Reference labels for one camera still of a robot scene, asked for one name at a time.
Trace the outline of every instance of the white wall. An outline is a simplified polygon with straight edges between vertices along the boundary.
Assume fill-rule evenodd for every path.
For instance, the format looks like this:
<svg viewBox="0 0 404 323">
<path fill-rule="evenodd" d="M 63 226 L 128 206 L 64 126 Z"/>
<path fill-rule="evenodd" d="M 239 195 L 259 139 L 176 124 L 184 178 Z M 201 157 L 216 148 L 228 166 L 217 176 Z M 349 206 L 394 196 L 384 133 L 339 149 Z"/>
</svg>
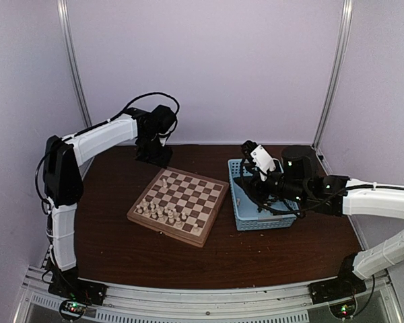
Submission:
<svg viewBox="0 0 404 323">
<path fill-rule="evenodd" d="M 351 35 L 321 149 L 334 173 L 404 184 L 404 0 L 355 1 Z M 358 218 L 369 246 L 403 221 Z M 404 311 L 404 264 L 390 270 Z"/>
<path fill-rule="evenodd" d="M 170 142 L 310 143 L 342 7 L 342 0 L 70 0 L 92 119 L 163 91 L 182 104 Z"/>
<path fill-rule="evenodd" d="M 56 1 L 0 1 L 0 323 L 46 251 L 33 179 L 45 142 L 82 127 Z"/>
</svg>

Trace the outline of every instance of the table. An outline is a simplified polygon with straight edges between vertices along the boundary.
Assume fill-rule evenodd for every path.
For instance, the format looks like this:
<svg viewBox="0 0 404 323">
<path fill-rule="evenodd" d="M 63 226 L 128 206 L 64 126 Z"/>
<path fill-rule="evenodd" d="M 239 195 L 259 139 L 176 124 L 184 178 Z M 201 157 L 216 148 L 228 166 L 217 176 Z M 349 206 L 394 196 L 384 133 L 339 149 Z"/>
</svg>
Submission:
<svg viewBox="0 0 404 323">
<path fill-rule="evenodd" d="M 279 158 L 284 146 L 265 148 Z M 234 145 L 173 150 L 171 167 L 224 181 L 227 161 L 241 157 Z M 203 248 L 137 225 L 126 213 L 159 168 L 134 157 L 134 146 L 109 149 L 84 180 L 75 218 L 83 279 L 171 289 L 263 287 L 335 276 L 343 258 L 360 251 L 346 217 L 308 213 L 290 228 L 239 232 L 230 193 Z"/>
</svg>

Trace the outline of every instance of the vertical metal post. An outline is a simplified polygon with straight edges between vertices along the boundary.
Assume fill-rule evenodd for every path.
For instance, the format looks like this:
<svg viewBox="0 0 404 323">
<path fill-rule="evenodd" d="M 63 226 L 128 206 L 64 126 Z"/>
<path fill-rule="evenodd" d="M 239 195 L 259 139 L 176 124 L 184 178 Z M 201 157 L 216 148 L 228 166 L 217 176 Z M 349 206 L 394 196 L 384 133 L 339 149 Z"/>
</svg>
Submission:
<svg viewBox="0 0 404 323">
<path fill-rule="evenodd" d="M 69 14 L 67 12 L 67 0 L 57 0 L 59 8 L 59 18 L 65 45 L 67 49 L 67 58 L 69 59 L 70 70 L 72 74 L 73 87 L 75 89 L 79 109 L 83 118 L 83 123 L 86 127 L 92 126 L 90 113 L 88 112 L 86 97 L 83 94 L 81 77 L 79 75 L 78 66 L 76 63 L 75 49 L 73 47 L 72 33 L 70 28 Z"/>
<path fill-rule="evenodd" d="M 319 145 L 321 144 L 322 135 L 325 130 L 329 113 L 331 111 L 332 103 L 335 97 L 335 91 L 337 90 L 339 74 L 341 66 L 343 64 L 347 43 L 349 40 L 352 7 L 353 7 L 353 0 L 344 0 L 343 15 L 341 17 L 341 24 L 339 27 L 337 50 L 335 53 L 335 60 L 332 68 L 331 79 L 329 81 L 328 92 L 326 94 L 321 119 L 318 123 L 316 137 L 314 138 L 314 142 L 312 144 L 315 150 L 317 150 L 319 148 Z"/>
</svg>

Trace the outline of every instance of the basket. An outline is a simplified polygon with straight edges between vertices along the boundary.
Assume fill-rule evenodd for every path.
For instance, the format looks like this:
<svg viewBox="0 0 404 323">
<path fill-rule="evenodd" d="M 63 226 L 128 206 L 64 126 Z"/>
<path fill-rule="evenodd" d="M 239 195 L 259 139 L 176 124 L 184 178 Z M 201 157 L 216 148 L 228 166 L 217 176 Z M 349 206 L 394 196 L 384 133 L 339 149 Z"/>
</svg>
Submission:
<svg viewBox="0 0 404 323">
<path fill-rule="evenodd" d="M 283 172 L 283 168 L 278 159 L 274 159 L 274 161 L 275 164 L 279 166 L 280 171 Z M 244 190 L 235 183 L 234 178 L 240 176 L 240 163 L 241 159 L 230 159 L 228 161 L 230 192 L 232 193 L 232 201 L 234 203 L 236 229 L 238 231 L 249 231 L 290 227 L 296 220 L 296 215 L 272 215 L 272 213 L 268 211 L 258 212 L 257 206 L 250 201 Z M 245 175 L 250 175 L 250 173 L 244 169 L 244 176 Z M 236 202 L 237 199 L 240 199 L 239 206 Z M 296 202 L 285 201 L 292 209 L 298 209 Z M 288 210 L 283 202 L 280 201 L 273 203 L 271 207 L 281 211 Z"/>
</svg>

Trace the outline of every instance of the wooden chessboard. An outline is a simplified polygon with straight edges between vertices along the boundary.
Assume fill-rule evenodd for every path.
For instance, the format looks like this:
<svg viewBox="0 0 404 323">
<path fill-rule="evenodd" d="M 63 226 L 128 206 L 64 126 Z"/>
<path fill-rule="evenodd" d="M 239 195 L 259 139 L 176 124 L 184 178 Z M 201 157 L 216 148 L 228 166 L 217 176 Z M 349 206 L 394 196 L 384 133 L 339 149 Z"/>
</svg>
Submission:
<svg viewBox="0 0 404 323">
<path fill-rule="evenodd" d="M 127 219 L 171 238 L 203 247 L 228 189 L 227 182 L 166 168 L 149 183 L 130 208 Z M 184 212 L 187 218 L 181 223 L 171 223 L 166 213 L 162 218 L 152 212 L 139 214 L 137 206 L 143 204 L 143 199 L 163 208 L 175 209 L 180 219 L 184 218 L 181 216 Z"/>
</svg>

